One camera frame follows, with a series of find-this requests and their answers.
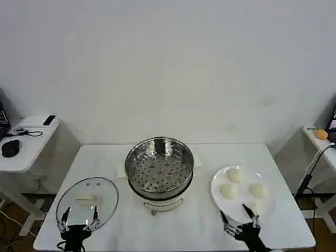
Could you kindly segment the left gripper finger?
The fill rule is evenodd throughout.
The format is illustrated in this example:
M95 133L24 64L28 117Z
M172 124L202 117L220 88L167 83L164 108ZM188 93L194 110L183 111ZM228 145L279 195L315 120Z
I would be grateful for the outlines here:
M100 219L98 218L97 206L94 207L93 219L89 225L86 225L83 230L95 231L100 226Z
M66 211L63 213L61 220L57 222L57 226L60 232L67 232L69 230L69 227L67 225L68 216L70 213L71 207L69 206Z

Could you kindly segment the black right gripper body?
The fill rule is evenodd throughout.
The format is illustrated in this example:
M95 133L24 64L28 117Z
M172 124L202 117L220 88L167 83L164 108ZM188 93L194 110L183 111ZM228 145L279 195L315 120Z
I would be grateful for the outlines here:
M238 241L243 241L248 247L249 251L255 252L267 252L271 251L259 237L261 228L254 227L253 223L246 223L237 226L239 232L234 235L234 238Z

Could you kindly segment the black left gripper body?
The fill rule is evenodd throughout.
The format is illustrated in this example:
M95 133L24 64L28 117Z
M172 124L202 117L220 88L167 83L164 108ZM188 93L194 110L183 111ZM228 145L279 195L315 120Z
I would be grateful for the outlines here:
M87 230L85 224L70 225L68 230L60 232L60 237L64 247L60 247L62 251L86 251L83 241L90 237L90 230Z

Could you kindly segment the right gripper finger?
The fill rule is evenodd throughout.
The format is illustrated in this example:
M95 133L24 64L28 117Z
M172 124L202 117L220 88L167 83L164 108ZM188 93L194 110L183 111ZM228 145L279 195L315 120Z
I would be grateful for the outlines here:
M258 228L260 229L260 223L259 223L259 215L256 215L252 209L250 209L247 205L242 204L245 212L247 213L247 215L250 217L251 222L250 223L245 223L244 226L245 227L252 227L252 228Z
M241 229L239 229L238 227L235 227L235 226L232 226L226 215L224 214L224 212L222 210L220 210L220 213L221 213L221 217L222 217L222 221L224 223L224 231L229 234L229 235L239 235L241 233Z

